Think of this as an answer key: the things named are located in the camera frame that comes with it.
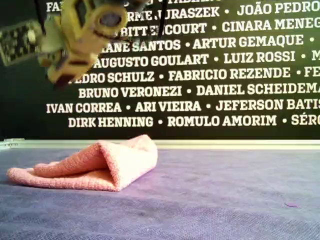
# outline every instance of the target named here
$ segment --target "purple fabric surface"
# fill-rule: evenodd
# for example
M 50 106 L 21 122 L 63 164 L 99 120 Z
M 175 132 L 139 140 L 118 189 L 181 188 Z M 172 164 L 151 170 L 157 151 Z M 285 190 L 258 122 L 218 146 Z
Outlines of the purple fabric surface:
M 119 193 L 7 180 L 75 151 L 0 151 L 0 240 L 320 239 L 320 151 L 160 150 Z

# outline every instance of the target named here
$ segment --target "microfiber cloth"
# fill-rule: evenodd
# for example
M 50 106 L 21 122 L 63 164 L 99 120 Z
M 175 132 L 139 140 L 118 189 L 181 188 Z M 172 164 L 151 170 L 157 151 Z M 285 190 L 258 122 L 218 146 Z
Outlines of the microfiber cloth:
M 39 188 L 119 192 L 154 169 L 158 149 L 147 135 L 120 144 L 97 141 L 58 162 L 33 168 L 10 168 L 9 179 Z

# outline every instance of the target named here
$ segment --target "black background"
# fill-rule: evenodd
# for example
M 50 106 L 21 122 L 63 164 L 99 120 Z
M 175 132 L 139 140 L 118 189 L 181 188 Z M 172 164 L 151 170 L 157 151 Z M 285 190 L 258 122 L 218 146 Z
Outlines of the black background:
M 285 50 L 297 51 L 297 56 L 301 53 L 307 53 L 310 50 L 317 50 L 319 44 L 317 40 L 314 43 L 307 41 L 309 37 L 317 37 L 317 29 L 300 29 L 300 30 L 288 30 L 284 31 L 268 31 L 268 32 L 231 32 L 224 33 L 217 29 L 215 32 L 211 32 L 211 24 L 214 23 L 216 26 L 221 26 L 224 21 L 234 20 L 263 20 L 274 18 L 302 18 L 308 15 L 309 17 L 317 17 L 317 13 L 294 13 L 278 15 L 261 15 L 261 16 L 237 16 L 232 13 L 239 9 L 241 4 L 255 4 L 253 0 L 223 0 L 220 2 L 203 2 L 203 3 L 190 3 L 190 4 L 170 4 L 169 8 L 190 8 L 190 7 L 211 7 L 220 6 L 222 9 L 229 9 L 229 14 L 224 14 L 221 10 L 221 16 L 211 19 L 198 18 L 198 19 L 179 19 L 168 22 L 169 24 L 180 24 L 180 23 L 208 23 L 206 33 L 199 36 L 196 34 L 190 34 L 185 36 L 170 35 L 164 36 L 164 39 L 180 39 L 181 50 L 180 51 L 160 51 L 160 52 L 131 52 L 128 56 L 155 56 L 155 55 L 185 55 L 190 50 L 185 48 L 185 42 L 193 43 L 195 38 L 210 38 L 210 37 L 241 37 L 241 36 L 263 36 L 263 35 L 281 35 L 281 34 L 304 34 L 306 44 L 304 46 L 288 47 Z M 0 24 L 1 27 L 13 25 L 21 21 L 29 19 L 36 19 L 36 11 L 33 0 L 10 0 L 1 1 L 0 3 Z M 45 15 L 46 1 L 43 0 L 41 6 L 42 14 Z M 156 9 L 160 9 L 160 5 L 156 4 Z M 135 23 L 137 25 L 145 26 L 143 22 Z M 249 52 L 249 51 L 284 51 L 283 48 L 277 47 L 260 47 L 259 49 L 207 49 L 207 50 L 194 50 L 192 53 L 209 53 L 210 59 L 208 65 L 196 66 L 194 69 L 219 69 L 219 68 L 245 68 L 248 64 L 230 64 L 230 66 L 224 66 L 223 63 L 216 63 L 213 61 L 214 56 L 219 56 L 222 59 L 223 53 L 225 52 Z M 120 57 L 126 53 L 110 53 L 109 55 L 104 54 L 104 58 L 108 57 Z M 260 67 L 281 67 L 283 63 L 275 63 L 271 66 L 270 63 L 260 64 Z M 303 70 L 304 66 L 316 66 L 317 62 L 311 62 L 308 60 L 297 60 L 286 64 L 287 67 L 291 67 L 292 72 L 296 70 Z M 190 66 L 179 67 L 179 70 L 191 69 Z M 130 69 L 93 69 L 93 72 L 132 72 L 132 71 L 145 71 L 142 68 L 130 68 Z M 206 85 L 206 84 L 243 84 L 246 88 L 247 84 L 250 83 L 295 83 L 295 82 L 319 82 L 318 78 L 303 78 L 302 76 L 293 76 L 291 79 L 256 79 L 256 80 L 223 80 L 223 82 L 217 81 L 206 81 L 197 82 L 195 81 L 183 81 L 183 82 L 168 82 L 166 71 L 177 70 L 177 66 L 171 67 L 150 67 L 148 71 L 154 71 L 156 78 L 153 83 L 156 86 L 168 86 L 168 85 L 182 85 L 184 92 L 183 96 L 176 99 L 165 99 L 165 101 L 185 101 L 185 100 L 197 100 L 200 101 L 202 112 L 190 113 L 190 112 L 178 112 L 178 113 L 135 113 L 135 107 L 131 110 L 126 110 L 126 104 L 132 104 L 132 102 L 143 102 L 143 101 L 161 101 L 162 99 L 141 99 L 141 98 L 119 98 L 115 99 L 78 99 L 78 88 L 99 88 L 99 87 L 111 87 L 108 83 L 105 84 L 72 84 L 69 87 L 62 90 L 53 90 L 53 86 L 50 82 L 45 80 L 44 68 L 39 67 L 36 59 L 31 59 L 22 62 L 18 65 L 4 67 L 0 65 L 0 101 L 1 101 L 1 118 L 0 118 L 0 139 L 1 135 L 4 138 L 25 138 L 25 139 L 126 139 L 134 137 L 140 134 L 148 134 L 154 139 L 319 139 L 319 126 L 292 126 L 290 118 L 292 114 L 313 113 L 319 114 L 318 110 L 277 110 L 277 111 L 243 111 L 243 112 L 215 112 L 212 109 L 206 109 L 206 104 L 210 103 L 214 106 L 218 100 L 226 99 L 315 99 L 318 98 L 317 94 L 309 95 L 268 95 L 268 96 L 194 96 L 186 94 L 186 89 L 193 88 L 196 92 L 195 86 Z M 163 73 L 164 79 L 158 79 L 157 75 Z M 119 84 L 115 87 L 137 87 L 136 84 Z M 154 118 L 154 126 L 151 128 L 68 128 L 68 117 L 86 117 L 86 115 L 74 114 L 47 114 L 46 104 L 52 103 L 77 103 L 77 102 L 111 102 L 117 101 L 121 104 L 123 113 L 122 114 L 91 114 L 88 117 L 108 117 L 108 116 L 152 116 Z M 278 121 L 277 126 L 252 126 L 252 127 L 166 127 L 167 121 L 164 116 L 212 116 L 218 115 L 224 117 L 225 115 L 273 115 L 276 114 L 279 119 L 287 118 L 287 123 Z M 158 125 L 158 119 L 163 119 L 163 124 Z

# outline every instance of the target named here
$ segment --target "cable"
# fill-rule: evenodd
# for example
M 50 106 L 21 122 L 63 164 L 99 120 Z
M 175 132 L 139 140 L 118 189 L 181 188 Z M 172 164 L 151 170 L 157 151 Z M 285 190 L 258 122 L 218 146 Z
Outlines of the cable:
M 44 34 L 46 34 L 45 25 L 44 25 L 44 19 L 43 19 L 43 16 L 41 14 L 41 8 L 40 8 L 39 0 L 33 0 L 33 2 L 34 2 L 34 6 L 35 6 L 36 16 L 38 18 L 39 24 L 41 25 L 42 32 Z
M 168 7 L 168 0 L 162 0 L 162 11 L 161 11 L 161 19 L 160 19 L 160 25 L 159 25 L 158 38 L 162 37 L 162 33 L 164 31 L 167 7 Z

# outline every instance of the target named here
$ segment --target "circuit board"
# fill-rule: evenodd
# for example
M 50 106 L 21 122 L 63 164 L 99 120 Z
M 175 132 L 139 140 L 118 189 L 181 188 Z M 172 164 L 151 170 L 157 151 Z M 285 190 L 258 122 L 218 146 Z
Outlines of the circuit board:
M 40 51 L 36 36 L 41 34 L 41 25 L 36 20 L 0 29 L 0 54 L 3 64 L 10 66 L 36 56 Z

